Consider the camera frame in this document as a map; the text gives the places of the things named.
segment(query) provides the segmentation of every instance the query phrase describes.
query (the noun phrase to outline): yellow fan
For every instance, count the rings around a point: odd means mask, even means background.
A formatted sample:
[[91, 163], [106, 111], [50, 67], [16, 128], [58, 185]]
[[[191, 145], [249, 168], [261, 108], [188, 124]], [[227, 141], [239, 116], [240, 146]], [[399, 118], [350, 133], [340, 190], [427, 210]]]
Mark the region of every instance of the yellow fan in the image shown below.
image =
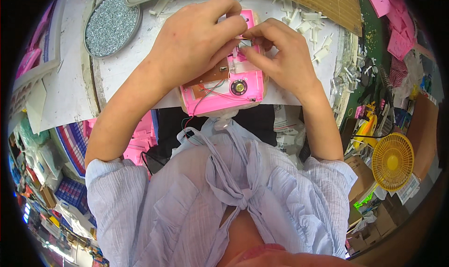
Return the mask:
[[404, 186], [412, 175], [413, 147], [405, 135], [392, 133], [382, 138], [373, 152], [373, 176], [385, 190], [396, 191]]

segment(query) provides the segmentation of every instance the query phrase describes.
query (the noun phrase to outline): light blue blouse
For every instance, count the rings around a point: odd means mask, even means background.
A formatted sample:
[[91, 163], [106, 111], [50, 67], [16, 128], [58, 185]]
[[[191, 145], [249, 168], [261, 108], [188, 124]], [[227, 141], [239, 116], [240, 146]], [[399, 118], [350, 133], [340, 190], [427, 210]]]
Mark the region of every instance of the light blue blouse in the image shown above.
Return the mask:
[[[188, 128], [203, 145], [181, 132], [181, 146], [151, 182], [130, 160], [89, 164], [87, 201], [111, 266], [214, 267], [243, 209], [265, 243], [344, 258], [348, 193], [357, 178], [351, 168], [308, 158], [297, 170], [234, 121], [224, 130], [215, 121], [201, 132]], [[220, 227], [227, 206], [236, 209]]]

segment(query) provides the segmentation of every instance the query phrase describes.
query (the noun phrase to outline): red checkered cloth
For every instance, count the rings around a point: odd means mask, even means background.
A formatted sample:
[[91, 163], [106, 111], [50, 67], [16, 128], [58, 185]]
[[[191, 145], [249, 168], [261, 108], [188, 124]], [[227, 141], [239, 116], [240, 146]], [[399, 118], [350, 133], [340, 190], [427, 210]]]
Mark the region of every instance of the red checkered cloth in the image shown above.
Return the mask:
[[390, 83], [394, 88], [401, 86], [402, 79], [404, 79], [408, 73], [406, 63], [391, 56]]

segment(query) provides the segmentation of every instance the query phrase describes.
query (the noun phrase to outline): plastic crate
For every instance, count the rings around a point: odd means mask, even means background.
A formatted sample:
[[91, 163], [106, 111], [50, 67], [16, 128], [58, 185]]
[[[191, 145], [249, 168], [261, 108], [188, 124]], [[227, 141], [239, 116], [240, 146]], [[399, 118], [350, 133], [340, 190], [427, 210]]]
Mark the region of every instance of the plastic crate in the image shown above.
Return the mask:
[[89, 222], [92, 223], [92, 225], [97, 228], [97, 220], [95, 219], [95, 216], [93, 216], [93, 214], [90, 214], [90, 219]]
[[64, 177], [55, 192], [55, 196], [76, 207], [82, 214], [89, 211], [87, 187], [82, 183]]

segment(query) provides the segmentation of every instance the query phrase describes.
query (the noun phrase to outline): finger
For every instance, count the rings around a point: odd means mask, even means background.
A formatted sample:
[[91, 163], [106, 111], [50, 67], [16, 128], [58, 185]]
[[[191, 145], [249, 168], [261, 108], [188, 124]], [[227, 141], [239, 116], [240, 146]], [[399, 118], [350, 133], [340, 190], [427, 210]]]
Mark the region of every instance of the finger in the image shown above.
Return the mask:
[[289, 27], [288, 25], [286, 25], [285, 23], [281, 22], [280, 20], [274, 19], [272, 17], [268, 18], [265, 22], [269, 23], [269, 24], [271, 24], [273, 26], [276, 26], [280, 30], [282, 30], [282, 31], [284, 31], [284, 32], [286, 32], [286, 33], [288, 33], [288, 34], [290, 34], [292, 36], [295, 36], [295, 35], [299, 34], [293, 28]]
[[281, 51], [288, 47], [288, 40], [291, 36], [286, 34], [283, 30], [276, 25], [263, 22], [255, 27], [248, 29], [243, 37], [248, 39], [254, 39], [256, 37], [265, 37], [273, 42], [273, 44]]
[[254, 44], [260, 45], [265, 51], [269, 51], [273, 47], [273, 42], [266, 39], [265, 37], [256, 37], [254, 40]]
[[256, 52], [252, 47], [242, 47], [240, 51], [245, 55], [246, 59], [254, 64], [257, 68], [272, 77], [276, 74], [277, 66], [275, 63], [264, 55]]
[[209, 13], [212, 22], [216, 22], [224, 14], [227, 17], [239, 16], [242, 11], [242, 6], [237, 0], [209, 0], [201, 5]]
[[226, 42], [234, 37], [243, 34], [248, 29], [248, 25], [243, 17], [232, 16], [224, 21], [214, 25], [215, 35], [214, 41], [218, 48], [222, 47]]
[[211, 58], [209, 61], [209, 65], [207, 66], [207, 70], [214, 67], [219, 61], [227, 57], [232, 50], [240, 43], [238, 39], [232, 39], [228, 41], [225, 45], [223, 45]]

